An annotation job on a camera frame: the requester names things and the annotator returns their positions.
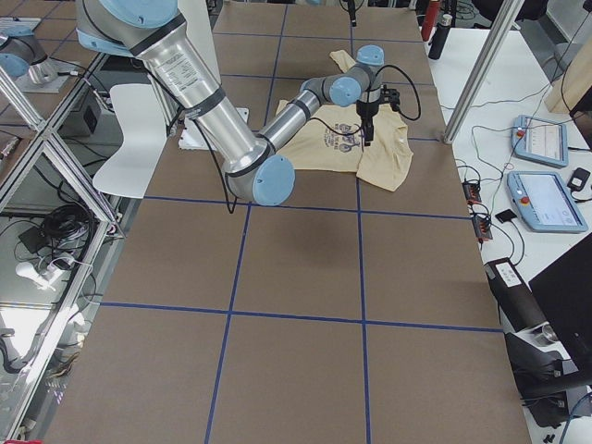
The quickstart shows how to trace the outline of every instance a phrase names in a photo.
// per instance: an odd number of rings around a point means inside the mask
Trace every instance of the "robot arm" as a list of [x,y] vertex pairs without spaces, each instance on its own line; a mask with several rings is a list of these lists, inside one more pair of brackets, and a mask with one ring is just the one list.
[[80,43],[95,51],[136,57],[156,73],[224,156],[227,186],[242,199],[278,205],[290,196],[294,169],[276,151],[320,105],[366,100],[376,102],[377,111],[377,74],[384,56],[380,48],[370,46],[361,50],[358,63],[347,73],[305,82],[301,93],[255,135],[187,39],[177,0],[77,0],[77,9]]
[[29,72],[31,81],[47,83],[57,77],[56,68],[35,38],[33,31],[15,25],[0,32],[0,66],[11,77]]

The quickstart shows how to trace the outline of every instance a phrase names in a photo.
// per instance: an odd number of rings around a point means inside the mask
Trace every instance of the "brown table surface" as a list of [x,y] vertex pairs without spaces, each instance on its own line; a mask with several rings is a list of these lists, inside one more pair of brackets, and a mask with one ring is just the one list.
[[[204,152],[166,147],[45,442],[529,442],[413,12],[225,3],[223,86],[261,128],[336,49],[417,81],[409,177],[297,173],[227,213]],[[397,82],[403,108],[415,103]]]

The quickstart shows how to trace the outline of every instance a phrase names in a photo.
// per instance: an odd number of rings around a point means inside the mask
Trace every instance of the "white power adapter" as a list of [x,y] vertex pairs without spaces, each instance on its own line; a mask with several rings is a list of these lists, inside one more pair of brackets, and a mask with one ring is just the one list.
[[42,272],[38,272],[31,262],[21,262],[17,265],[15,271],[22,278],[32,280],[39,290],[51,289],[56,291],[53,287],[54,282],[66,271],[69,271],[75,262],[71,254],[61,253]]

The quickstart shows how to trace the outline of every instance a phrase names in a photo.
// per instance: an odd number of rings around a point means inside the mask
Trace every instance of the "power strip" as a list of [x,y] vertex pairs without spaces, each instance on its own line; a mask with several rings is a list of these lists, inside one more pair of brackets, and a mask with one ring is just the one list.
[[471,217],[471,222],[473,223],[473,230],[475,231],[475,236],[479,240],[480,243],[491,241],[493,239],[493,235],[491,234],[491,227],[487,226],[486,221],[480,215],[473,215]]
[[468,204],[481,204],[481,193],[476,183],[463,182],[462,191]]

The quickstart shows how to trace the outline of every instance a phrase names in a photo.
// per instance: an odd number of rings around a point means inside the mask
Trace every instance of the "blue tape line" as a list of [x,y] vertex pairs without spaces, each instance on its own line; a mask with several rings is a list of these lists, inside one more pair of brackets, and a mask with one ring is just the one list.
[[103,307],[119,307],[119,308],[139,308],[141,310],[164,310],[170,312],[193,312],[206,313],[209,315],[227,315],[228,310],[220,310],[216,308],[199,308],[199,307],[184,307],[175,305],[159,305],[151,303],[133,303],[133,302],[101,302]]
[[452,330],[452,331],[474,331],[479,333],[503,333],[501,328],[490,327],[463,327],[463,326],[444,326],[438,324],[415,324],[410,322],[391,322],[391,321],[366,321],[366,324],[371,326],[385,326],[385,327],[406,327],[406,328],[421,328],[423,330]]
[[69,37],[76,32],[76,28],[74,28],[72,31],[69,32],[69,34],[66,36],[66,39],[64,39],[58,46],[57,48],[54,50],[54,52],[52,53],[52,56],[54,56],[60,49],[61,47],[64,45],[65,42],[71,42],[71,40],[69,40]]
[[298,321],[334,322],[338,324],[362,324],[362,321],[359,319],[348,319],[346,317],[310,316],[306,314],[258,313],[246,311],[235,311],[232,312],[232,314],[235,316],[265,317],[272,319],[293,319]]
[[44,18],[44,19],[47,19],[47,18],[48,18],[48,17],[51,15],[51,13],[52,13],[52,12],[54,12],[54,11],[57,9],[57,7],[58,7],[58,6],[60,6],[61,4],[62,4],[62,2],[55,2],[55,6],[54,6],[54,7],[52,7],[52,8],[50,9],[50,11],[49,11],[47,14],[45,14],[45,15],[43,16],[43,18]]
[[[215,201],[209,199],[189,199],[184,197],[166,197],[166,196],[144,196],[145,200],[148,201],[167,201],[167,202],[187,202],[190,204],[216,204],[226,205],[226,201]],[[249,206],[245,202],[237,202],[237,206]]]
[[274,92],[274,86],[276,83],[276,73],[278,72],[278,60],[279,60],[279,52],[281,51],[281,43],[284,35],[284,29],[286,28],[286,17],[288,16],[288,5],[284,7],[284,19],[281,22],[281,29],[279,31],[279,41],[277,42],[277,52],[276,52],[276,60],[274,61],[274,70],[271,75],[271,85],[269,85],[269,95],[267,96],[267,105],[265,106],[265,116],[263,120],[263,125],[267,124],[267,116],[269,116],[269,108],[271,107],[271,95]]
[[368,371],[368,332],[366,328],[366,296],[364,280],[364,234],[362,230],[362,195],[360,180],[355,180],[356,201],[358,207],[358,257],[360,261],[360,304],[362,314],[362,350],[364,359],[364,403],[366,420],[366,444],[372,444],[372,421],[370,416],[370,374]]
[[39,40],[39,42],[77,42],[77,40],[68,40],[68,37],[66,39],[37,39]]
[[232,284],[232,294],[230,296],[230,304],[228,305],[228,314],[226,318],[226,325],[224,327],[224,338],[222,339],[222,348],[220,350],[220,358],[218,360],[218,368],[216,370],[216,382],[214,383],[214,392],[212,393],[212,402],[210,404],[210,413],[207,419],[207,428],[205,430],[204,444],[210,441],[212,433],[212,424],[214,423],[214,414],[216,412],[216,401],[218,396],[218,389],[220,388],[220,378],[222,377],[222,367],[224,366],[224,356],[226,354],[226,347],[228,344],[228,333],[230,331],[230,321],[232,319],[232,309],[234,307],[234,300],[237,295],[237,287],[239,286],[239,276],[241,274],[242,254],[244,253],[244,245],[247,240],[247,231],[249,230],[249,219],[251,217],[251,206],[247,209],[247,215],[244,218],[244,227],[242,229],[242,239],[240,241],[239,258],[237,260],[237,269],[234,274],[234,282]]
[[220,74],[220,77],[238,77],[243,79],[265,79],[271,80],[273,79],[271,76],[261,76],[256,74]]
[[[309,80],[305,77],[291,77],[291,76],[276,76],[275,78],[271,76],[263,76],[263,75],[256,75],[256,74],[231,74],[231,73],[221,73],[221,77],[235,77],[238,79],[275,79],[275,80],[297,80],[297,81],[306,81]],[[402,85],[402,86],[409,86],[411,85],[407,81],[385,81],[386,84],[390,85]],[[414,82],[415,86],[434,86],[434,83],[424,83],[424,82]]]
[[386,42],[386,43],[423,43],[416,40],[396,40],[396,39],[361,39],[361,38],[354,38],[352,35],[350,37],[325,37],[325,36],[311,36],[311,35],[290,35],[284,34],[283,29],[280,34],[265,34],[265,33],[245,33],[245,32],[228,32],[228,31],[215,31],[213,32],[214,35],[236,35],[239,37],[287,37],[290,39],[300,39],[300,40],[331,40],[335,42],[348,42],[348,41],[355,41],[355,42]]
[[390,39],[353,39],[356,42],[384,42],[384,43],[424,43],[422,41],[417,40],[390,40]]
[[353,53],[353,26],[350,22],[350,56],[355,59],[355,55]]
[[420,142],[440,142],[440,140],[435,137],[408,137],[407,140]]
[[[182,197],[166,197],[166,196],[144,196],[144,199],[149,201],[168,201],[168,202],[187,202],[191,204],[226,204],[225,201],[210,201],[206,199],[189,199]],[[237,203],[241,206],[261,207],[256,203]],[[285,210],[308,210],[308,211],[328,211],[334,213],[357,213],[358,210],[348,208],[324,208],[320,206],[291,206],[291,205],[277,205],[274,207],[266,206],[265,208],[283,208]],[[422,213],[403,213],[381,210],[359,210],[363,215],[380,215],[380,216],[406,216],[406,217],[428,217],[433,219],[452,219],[452,220],[471,220],[469,216],[448,216],[448,215],[427,215]]]
[[244,32],[231,32],[231,31],[214,31],[214,35],[236,35],[238,37],[279,37],[280,34],[266,34],[266,33],[244,33]]
[[[264,313],[264,312],[249,312],[249,311],[232,311],[216,309],[216,308],[201,308],[201,307],[188,307],[182,305],[160,305],[150,303],[135,303],[135,302],[101,302],[104,307],[112,308],[131,308],[140,310],[163,310],[171,312],[193,312],[203,313],[207,315],[236,315],[236,316],[251,316],[251,317],[268,317],[276,319],[294,319],[301,321],[317,321],[317,322],[335,322],[341,324],[354,324],[361,325],[362,319],[349,319],[346,317],[330,317],[330,316],[312,316],[306,314],[282,314],[282,313]],[[366,319],[367,325],[373,326],[384,326],[384,327],[407,327],[407,328],[419,328],[419,329],[430,329],[430,330],[456,330],[456,331],[475,331],[475,332],[486,332],[486,333],[501,333],[502,330],[499,328],[490,327],[469,327],[469,326],[445,326],[439,324],[419,324],[413,322],[397,322],[397,321],[380,321]]]
[[16,5],[16,6],[14,7],[14,9],[12,9],[12,11],[10,11],[8,14],[6,14],[6,16],[7,16],[7,17],[10,17],[10,16],[12,16],[12,14],[13,14],[13,13],[14,13],[14,12],[15,12],[17,9],[19,9],[21,6],[23,6],[23,5],[24,5],[24,3],[25,3],[25,0],[20,0],[20,3],[19,3],[18,5]]
[[453,219],[453,220],[471,220],[469,216],[447,216],[447,215],[425,215],[421,213],[400,213],[380,210],[362,210],[365,215],[382,215],[382,216],[408,216],[408,217],[428,217],[432,219]]
[[27,125],[23,125],[22,123],[0,123],[0,127],[11,127],[11,128],[28,128]]

